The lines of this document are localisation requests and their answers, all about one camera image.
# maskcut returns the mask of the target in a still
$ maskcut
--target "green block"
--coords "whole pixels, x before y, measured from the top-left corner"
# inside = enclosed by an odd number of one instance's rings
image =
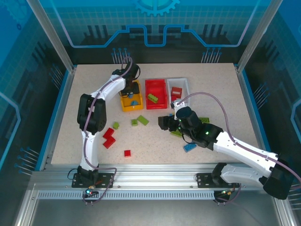
[[[176,130],[176,131],[172,131],[170,132],[172,135],[175,135],[177,137],[182,137],[182,133],[179,131],[179,130]]]
[[[209,118],[199,117],[198,119],[200,119],[202,121],[202,123],[210,123]]]
[[[137,119],[132,119],[132,126],[138,126]]]
[[[155,104],[158,102],[158,98],[152,95],[151,93],[147,97],[150,101],[154,102]]]
[[[137,120],[138,120],[139,122],[141,122],[144,126],[146,126],[146,125],[149,123],[149,121],[148,121],[146,118],[144,118],[142,115],[140,115],[140,116],[137,118]]]
[[[119,123],[118,123],[118,122],[114,122],[113,128],[114,128],[114,129],[118,129],[118,128],[119,128]]]

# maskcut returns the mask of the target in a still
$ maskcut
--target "toy brick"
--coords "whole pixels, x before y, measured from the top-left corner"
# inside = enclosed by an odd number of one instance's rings
[[[197,147],[196,144],[187,144],[183,148],[184,148],[184,151],[187,153],[187,152],[190,152],[192,149],[194,149],[196,147]]]
[[[181,96],[182,96],[182,88],[172,87],[171,88],[171,95],[175,96],[176,98],[181,98]]]
[[[125,150],[124,151],[124,157],[125,158],[131,157],[131,150]]]
[[[114,122],[113,128],[114,128],[114,129],[118,129],[118,128],[119,128],[119,123],[118,123],[118,122]]]
[[[174,95],[171,95],[171,101],[175,101],[177,99],[177,97],[176,96],[174,96]]]
[[[138,126],[138,120],[132,119],[132,126]]]
[[[146,125],[149,123],[149,121],[148,121],[146,118],[144,118],[142,115],[140,115],[140,116],[137,118],[137,120],[138,120],[139,122],[141,122],[144,126],[146,126]]]
[[[200,119],[200,120],[202,121],[202,123],[210,123],[209,118],[202,118],[202,117],[199,117],[198,119]]]
[[[135,106],[135,105],[138,105],[138,101],[136,101],[136,100],[132,101],[132,103],[131,103],[131,106]]]
[[[176,130],[176,131],[172,131],[170,132],[172,135],[175,135],[177,137],[182,137],[182,133],[179,131],[179,130]]]
[[[158,102],[158,98],[156,96],[152,95],[151,93],[148,94],[147,98],[150,101],[154,102],[155,104]]]
[[[114,130],[112,128],[108,128],[108,130],[103,135],[103,138],[108,139],[112,136],[113,133],[114,133]]]
[[[103,143],[103,146],[105,146],[106,149],[109,149],[109,147],[111,147],[112,144],[115,143],[115,139],[113,137],[109,137],[106,142]]]

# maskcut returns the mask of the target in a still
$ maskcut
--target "speckled table surface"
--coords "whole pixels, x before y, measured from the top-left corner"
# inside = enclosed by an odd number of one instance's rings
[[[233,136],[257,146],[254,130],[233,64],[140,64],[141,92],[144,109],[123,112],[119,95],[107,103],[107,124],[101,133],[118,121],[120,127],[113,134],[116,142],[106,149],[101,138],[99,142],[99,163],[107,164],[180,164],[235,162],[236,160],[197,147],[185,153],[186,144],[182,138],[163,131],[158,126],[158,117],[172,113],[172,109],[146,110],[145,79],[176,78],[188,79],[190,93],[203,91],[215,95],[223,104]],[[82,157],[82,135],[76,122],[79,98],[90,94],[102,86],[111,73],[120,65],[78,65],[71,87],[68,103],[59,131],[52,164],[79,164]],[[191,98],[191,108],[198,117],[208,117],[210,123],[226,128],[222,110],[218,104],[206,96]],[[131,119],[143,115],[150,122],[131,126]],[[124,150],[131,150],[132,157],[125,158]]]

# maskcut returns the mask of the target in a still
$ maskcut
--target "glass panel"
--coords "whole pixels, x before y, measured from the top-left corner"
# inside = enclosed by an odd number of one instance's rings
[[[270,150],[301,174],[301,2],[284,0],[246,66]],[[300,191],[289,194],[300,211]]]
[[[74,64],[237,63],[270,0],[42,0]]]
[[[66,69],[26,1],[0,6],[0,218],[6,226],[18,214]],[[36,153],[20,151],[27,147]]]

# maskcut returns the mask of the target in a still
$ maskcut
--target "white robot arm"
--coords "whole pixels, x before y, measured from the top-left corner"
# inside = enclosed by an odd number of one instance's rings
[[[173,102],[172,107],[175,111],[174,116],[158,118],[161,129],[170,131],[178,129],[183,136],[190,137],[198,146],[229,155],[251,167],[218,163],[211,174],[216,185],[226,182],[260,186],[273,197],[287,198],[293,176],[275,163],[277,161],[287,164],[277,154],[230,137],[226,131],[213,124],[202,123],[196,113],[181,100]]]
[[[104,88],[104,90],[100,93],[100,95],[97,97],[97,99],[101,99],[103,101],[105,101],[106,103],[110,102],[111,99],[120,91],[122,91],[125,87],[126,87],[126,80],[124,78],[119,78],[115,81],[113,81],[113,79],[119,77],[119,75],[113,74],[110,77],[110,80],[112,80],[112,82],[106,86]],[[101,87],[91,93],[91,98],[94,99],[96,97],[96,95],[98,94],[99,90],[101,89]],[[84,131],[81,132],[82,136],[83,136],[83,145],[84,145],[84,141],[86,139],[86,134]],[[93,134],[90,131],[87,131],[86,133],[88,133],[88,140],[87,140],[87,144],[86,144],[86,155],[87,155],[87,159],[89,160],[89,162],[93,165],[93,166],[98,166],[98,158],[97,158],[97,150],[98,150],[98,145],[99,145],[99,140],[100,140],[100,132],[96,132],[95,134]],[[80,166],[82,167],[82,169],[85,170],[91,170],[93,171],[94,169],[89,166],[87,164],[87,161],[84,157],[84,154],[82,155],[81,158],[81,163]]]
[[[125,69],[115,70],[108,82],[97,91],[90,95],[83,94],[80,97],[77,122],[82,130],[83,155],[78,167],[78,174],[92,181],[92,184],[96,182],[98,177],[98,170],[95,170],[92,166],[98,167],[97,153],[100,131],[104,129],[107,122],[106,103],[110,102],[119,92],[122,96],[127,96],[130,93],[138,94],[140,92],[139,86],[135,82],[138,71],[140,72],[138,65],[132,63],[132,66],[130,66],[130,63],[128,63]],[[93,101],[95,103],[89,116]]]

